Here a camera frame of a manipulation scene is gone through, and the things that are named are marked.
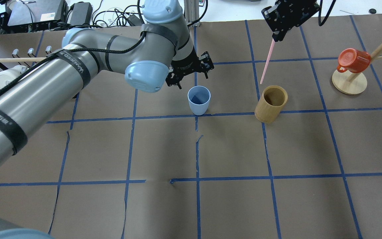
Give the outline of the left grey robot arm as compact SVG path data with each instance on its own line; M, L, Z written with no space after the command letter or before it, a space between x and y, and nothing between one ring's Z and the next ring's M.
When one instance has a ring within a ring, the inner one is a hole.
M208 52L197 55L177 0L147 0L142 8L146 23L138 41L70 29L61 49L0 89L0 166L102 70L124 74L133 88L155 93L214 69Z

